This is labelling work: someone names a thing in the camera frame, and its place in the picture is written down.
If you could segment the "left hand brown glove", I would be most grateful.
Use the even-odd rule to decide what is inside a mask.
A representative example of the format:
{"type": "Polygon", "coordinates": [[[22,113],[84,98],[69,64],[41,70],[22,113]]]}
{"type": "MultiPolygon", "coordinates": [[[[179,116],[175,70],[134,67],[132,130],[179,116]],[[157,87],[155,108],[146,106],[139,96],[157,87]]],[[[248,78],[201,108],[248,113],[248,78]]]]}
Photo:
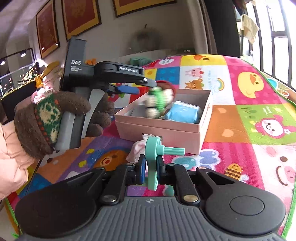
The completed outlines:
{"type": "Polygon", "coordinates": [[[16,135],[24,151],[39,160],[52,154],[58,140],[62,115],[66,112],[84,115],[91,103],[74,92],[52,93],[38,103],[16,111],[16,135]]]}

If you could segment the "pink jacket forearm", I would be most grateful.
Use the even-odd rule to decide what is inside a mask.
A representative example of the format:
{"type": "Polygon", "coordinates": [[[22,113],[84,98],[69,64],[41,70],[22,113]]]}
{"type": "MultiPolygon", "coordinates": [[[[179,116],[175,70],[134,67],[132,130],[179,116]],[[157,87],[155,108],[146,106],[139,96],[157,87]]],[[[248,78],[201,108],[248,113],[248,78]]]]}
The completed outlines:
{"type": "Polygon", "coordinates": [[[37,160],[22,148],[13,121],[1,125],[0,149],[0,199],[3,200],[28,181],[28,167],[37,160]]]}

